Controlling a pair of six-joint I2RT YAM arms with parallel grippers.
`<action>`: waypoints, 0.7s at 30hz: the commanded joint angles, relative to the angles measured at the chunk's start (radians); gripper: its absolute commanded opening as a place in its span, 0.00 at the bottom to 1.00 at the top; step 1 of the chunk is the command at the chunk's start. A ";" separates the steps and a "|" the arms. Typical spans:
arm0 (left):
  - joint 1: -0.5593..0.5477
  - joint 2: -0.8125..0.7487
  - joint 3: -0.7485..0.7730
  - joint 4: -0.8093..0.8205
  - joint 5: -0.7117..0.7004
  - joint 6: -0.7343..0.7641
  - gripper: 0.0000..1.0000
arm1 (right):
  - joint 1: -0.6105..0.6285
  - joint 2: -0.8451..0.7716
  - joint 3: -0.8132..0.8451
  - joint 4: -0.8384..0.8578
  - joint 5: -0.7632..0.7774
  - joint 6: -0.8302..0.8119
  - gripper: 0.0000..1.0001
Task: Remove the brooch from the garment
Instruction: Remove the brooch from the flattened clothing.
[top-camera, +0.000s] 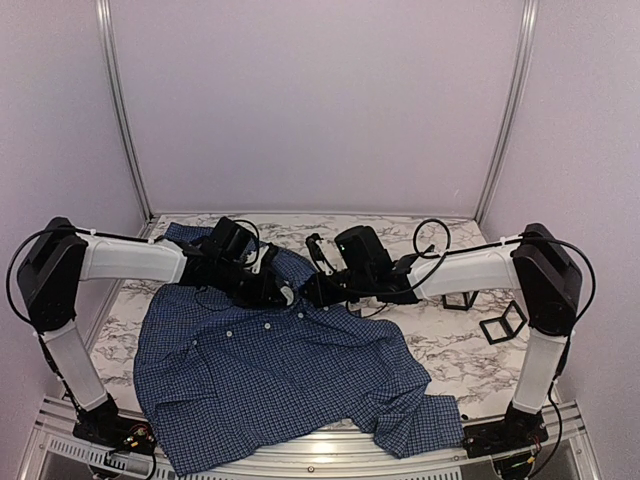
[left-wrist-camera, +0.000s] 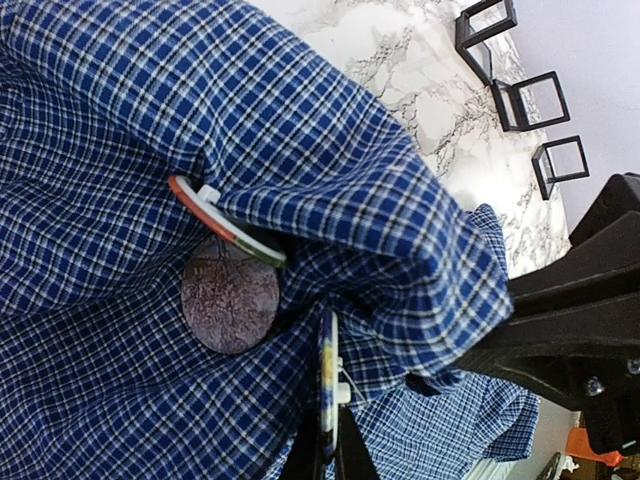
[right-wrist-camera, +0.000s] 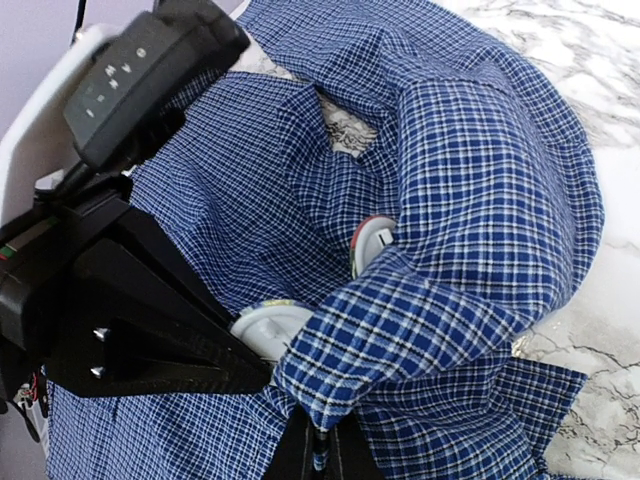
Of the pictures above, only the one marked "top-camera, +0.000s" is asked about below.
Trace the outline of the white blue round brooch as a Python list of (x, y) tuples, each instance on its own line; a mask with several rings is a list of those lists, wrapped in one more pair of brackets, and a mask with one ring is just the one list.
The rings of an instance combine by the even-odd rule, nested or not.
[(287, 306), (292, 305), (294, 303), (294, 301), (296, 300), (296, 293), (290, 286), (283, 285), (280, 288), (280, 292), (281, 292), (282, 296), (285, 298)]

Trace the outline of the blue checked shirt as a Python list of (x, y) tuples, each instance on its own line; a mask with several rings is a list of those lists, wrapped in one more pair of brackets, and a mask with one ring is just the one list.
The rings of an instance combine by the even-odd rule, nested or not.
[(397, 458), (457, 447), (456, 400), (401, 329), (299, 298), (278, 310), (234, 306), (219, 290), (166, 284), (142, 322), (137, 401), (179, 475), (344, 419)]

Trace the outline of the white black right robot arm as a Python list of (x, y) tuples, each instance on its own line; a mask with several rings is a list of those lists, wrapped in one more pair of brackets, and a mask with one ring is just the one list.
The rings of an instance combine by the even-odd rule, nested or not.
[(306, 238), (316, 273), (302, 294), (318, 307), (374, 298), (382, 303), (412, 305), (433, 297), (509, 290), (530, 330), (524, 363), (511, 407), (495, 438), (515, 448), (534, 431), (534, 419), (548, 391), (561, 375), (576, 324), (590, 308), (582, 302), (584, 274), (573, 260), (581, 250), (533, 223), (497, 242), (441, 252), (414, 250), (394, 260), (375, 231), (364, 225), (340, 233), (332, 244), (340, 265), (326, 253), (317, 234)]

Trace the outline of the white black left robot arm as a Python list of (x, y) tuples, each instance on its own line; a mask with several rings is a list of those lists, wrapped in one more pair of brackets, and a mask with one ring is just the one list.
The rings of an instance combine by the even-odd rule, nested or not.
[(283, 308), (294, 294), (272, 265), (278, 249), (262, 245), (243, 222), (221, 218), (195, 240), (140, 239), (81, 229), (53, 218), (14, 253), (5, 284), (19, 287), (28, 323), (89, 431), (106, 445), (125, 438), (126, 423), (90, 359), (75, 324), (80, 283), (149, 280), (212, 287), (238, 307)]

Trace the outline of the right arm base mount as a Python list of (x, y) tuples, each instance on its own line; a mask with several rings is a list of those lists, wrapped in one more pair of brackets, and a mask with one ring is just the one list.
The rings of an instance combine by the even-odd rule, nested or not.
[(549, 439), (542, 408), (531, 410), (512, 400), (505, 415), (463, 427), (461, 447), (469, 458), (539, 446)]

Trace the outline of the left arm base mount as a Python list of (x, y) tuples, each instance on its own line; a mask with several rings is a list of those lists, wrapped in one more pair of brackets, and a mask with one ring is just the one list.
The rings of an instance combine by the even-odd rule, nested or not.
[(110, 394), (105, 402), (93, 409), (76, 408), (73, 436), (109, 447), (115, 453), (153, 455), (157, 445), (150, 424), (121, 416)]

